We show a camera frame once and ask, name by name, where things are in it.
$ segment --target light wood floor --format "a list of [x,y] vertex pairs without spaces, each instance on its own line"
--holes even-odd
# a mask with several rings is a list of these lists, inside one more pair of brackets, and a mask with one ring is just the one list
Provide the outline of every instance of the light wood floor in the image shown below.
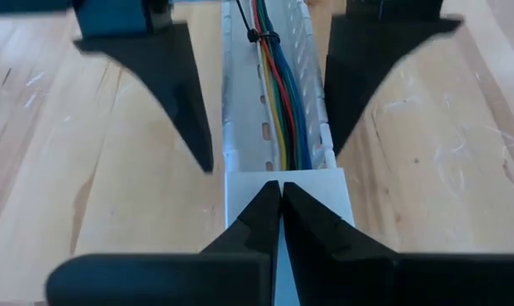
[[[312,11],[324,64],[342,0]],[[399,251],[514,252],[514,0],[443,12],[465,26],[398,64],[338,158],[355,221]],[[70,256],[197,252],[223,231],[220,9],[175,14],[192,34],[211,176],[139,81],[72,47],[71,16],[0,19],[2,305],[41,301]]]

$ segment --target wooden surface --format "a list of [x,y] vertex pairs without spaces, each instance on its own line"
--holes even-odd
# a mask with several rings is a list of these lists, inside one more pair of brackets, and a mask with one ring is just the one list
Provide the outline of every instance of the wooden surface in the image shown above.
[[[330,15],[312,7],[324,64]],[[453,37],[381,85],[338,161],[355,221],[401,251],[514,252],[514,0],[446,0]],[[197,252],[223,230],[220,8],[187,20],[216,157],[196,166],[134,77],[71,45],[73,18],[0,19],[0,302],[41,301],[87,252]]]

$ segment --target wood grain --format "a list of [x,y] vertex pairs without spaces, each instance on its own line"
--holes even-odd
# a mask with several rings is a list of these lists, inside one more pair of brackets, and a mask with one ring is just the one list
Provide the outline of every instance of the wood grain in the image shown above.
[[[342,0],[312,4],[319,62]],[[446,0],[466,23],[391,71],[338,163],[358,227],[415,252],[514,252],[514,1]],[[189,23],[217,162],[201,173],[143,85],[81,56],[73,16],[0,18],[0,305],[42,301],[87,252],[197,252],[223,230],[221,28]]]

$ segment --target blue wire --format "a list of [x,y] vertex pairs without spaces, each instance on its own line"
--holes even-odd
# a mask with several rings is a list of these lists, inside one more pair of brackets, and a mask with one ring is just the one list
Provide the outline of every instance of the blue wire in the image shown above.
[[[264,26],[267,31],[273,31],[274,26],[268,16],[266,3],[264,0],[259,1],[262,4],[262,12],[264,17]],[[288,88],[289,95],[291,96],[291,107],[293,109],[293,116],[295,119],[295,129],[297,135],[296,143],[296,158],[295,162],[298,169],[311,169],[311,156],[309,155],[308,135],[306,134],[306,117],[303,111],[303,102],[300,95],[300,90],[297,86],[292,70],[286,61],[283,49],[280,44],[275,40],[270,40],[270,45],[274,49],[274,61],[278,66],[278,73],[281,79],[285,81]]]
[[300,91],[292,74],[292,70],[287,64],[285,55],[283,54],[283,50],[279,44],[277,44],[277,54],[279,65],[282,67],[281,70],[285,73],[285,83],[289,89],[290,96],[292,97],[293,112],[296,114],[297,135],[300,141],[298,144],[298,153],[302,164],[301,169],[311,169],[311,158],[308,150],[308,136],[306,134],[306,120],[303,113],[303,103]]

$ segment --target yellow wire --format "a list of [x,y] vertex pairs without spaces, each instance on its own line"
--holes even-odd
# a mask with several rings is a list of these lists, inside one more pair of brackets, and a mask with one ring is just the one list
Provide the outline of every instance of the yellow wire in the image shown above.
[[264,79],[266,80],[266,91],[268,93],[268,99],[270,101],[270,110],[272,111],[272,116],[274,117],[274,125],[275,125],[275,133],[277,135],[278,145],[280,148],[280,168],[281,171],[287,170],[287,155],[286,155],[286,147],[285,140],[283,139],[283,132],[280,126],[280,119],[277,115],[276,101],[274,90],[272,89],[272,82],[270,80],[270,70],[268,67],[268,62],[266,57],[264,56],[264,52],[262,52],[263,57],[263,70],[264,70]]

